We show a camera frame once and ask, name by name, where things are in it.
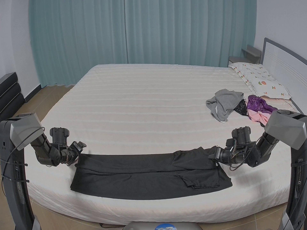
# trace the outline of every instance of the bed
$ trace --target bed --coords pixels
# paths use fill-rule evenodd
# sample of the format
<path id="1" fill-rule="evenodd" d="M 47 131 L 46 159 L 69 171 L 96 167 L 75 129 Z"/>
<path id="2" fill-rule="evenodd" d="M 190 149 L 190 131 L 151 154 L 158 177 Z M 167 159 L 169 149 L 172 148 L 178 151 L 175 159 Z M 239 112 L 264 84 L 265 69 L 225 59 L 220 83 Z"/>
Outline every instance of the bed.
<path id="1" fill-rule="evenodd" d="M 231 131 L 244 126 L 251 127 L 251 140 L 257 140 L 264 129 L 248 117 L 233 112 L 223 124 L 210 115 L 205 101 L 223 88 L 241 91 L 245 97 L 252 94 L 231 68 L 98 65 L 60 99 L 41 123 L 49 140 L 50 128 L 68 128 L 68 143 L 81 140 L 87 144 L 83 152 L 89 154 L 171 153 L 199 146 L 224 146 Z M 297 111 L 291 101 L 266 101 L 279 109 Z M 107 224 L 235 220 L 286 202 L 290 185 L 290 149 L 282 142 L 274 148 L 270 162 L 259 167 L 241 166 L 231 172 L 228 166 L 221 165 L 232 179 L 230 188 L 164 200 L 80 194 L 70 190 L 74 166 L 42 166 L 31 147 L 25 148 L 25 162 L 29 164 L 29 195 L 39 204 L 65 215 Z"/>

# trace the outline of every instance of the pile of clothes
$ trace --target pile of clothes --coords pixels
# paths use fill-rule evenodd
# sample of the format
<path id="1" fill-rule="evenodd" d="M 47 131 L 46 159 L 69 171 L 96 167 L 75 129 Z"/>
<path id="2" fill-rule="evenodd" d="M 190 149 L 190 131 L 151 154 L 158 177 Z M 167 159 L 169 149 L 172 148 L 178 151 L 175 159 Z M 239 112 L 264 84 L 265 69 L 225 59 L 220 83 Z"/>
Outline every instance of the pile of clothes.
<path id="1" fill-rule="evenodd" d="M 220 122 L 225 123 L 230 113 L 235 110 L 237 113 L 248 116 L 253 122 L 259 122 L 265 126 L 272 112 L 277 108 L 270 106 L 258 96 L 250 95 L 244 99 L 242 92 L 219 90 L 214 97 L 206 101 L 206 106 L 211 114 Z"/>

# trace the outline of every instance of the wall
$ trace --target wall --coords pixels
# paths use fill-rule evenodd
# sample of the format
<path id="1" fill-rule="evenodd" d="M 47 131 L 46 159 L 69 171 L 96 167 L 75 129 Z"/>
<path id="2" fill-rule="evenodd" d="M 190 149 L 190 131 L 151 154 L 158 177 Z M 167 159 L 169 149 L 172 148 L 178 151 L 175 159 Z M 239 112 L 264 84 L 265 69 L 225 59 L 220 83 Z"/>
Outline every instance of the wall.
<path id="1" fill-rule="evenodd" d="M 257 0 L 254 47 L 265 37 L 307 59 L 307 0 Z"/>
<path id="2" fill-rule="evenodd" d="M 29 34 L 29 0 L 0 0 L 0 77 L 15 71 L 26 97 L 39 84 Z"/>

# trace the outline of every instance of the black baseboard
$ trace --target black baseboard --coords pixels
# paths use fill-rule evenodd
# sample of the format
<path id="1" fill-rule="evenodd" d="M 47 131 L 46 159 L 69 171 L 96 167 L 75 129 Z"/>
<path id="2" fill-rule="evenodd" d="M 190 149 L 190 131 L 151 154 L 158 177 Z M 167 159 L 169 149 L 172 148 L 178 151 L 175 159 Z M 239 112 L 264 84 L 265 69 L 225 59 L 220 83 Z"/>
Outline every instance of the black baseboard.
<path id="1" fill-rule="evenodd" d="M 29 100 L 31 100 L 33 98 L 34 95 L 36 95 L 39 91 L 41 90 L 41 86 L 37 86 L 30 94 L 28 94 L 25 97 L 25 102 L 29 102 Z"/>

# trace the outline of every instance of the gray nightstand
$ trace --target gray nightstand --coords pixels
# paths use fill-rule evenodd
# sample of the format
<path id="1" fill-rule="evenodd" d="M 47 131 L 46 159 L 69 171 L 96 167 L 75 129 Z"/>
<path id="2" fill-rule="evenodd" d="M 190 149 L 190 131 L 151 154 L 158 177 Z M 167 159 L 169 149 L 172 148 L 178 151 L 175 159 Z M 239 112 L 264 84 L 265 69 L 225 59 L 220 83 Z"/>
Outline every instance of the gray nightstand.
<path id="1" fill-rule="evenodd" d="M 246 49 L 242 49 L 244 57 L 229 56 L 228 65 L 236 62 L 260 63 L 261 50 L 247 45 Z"/>

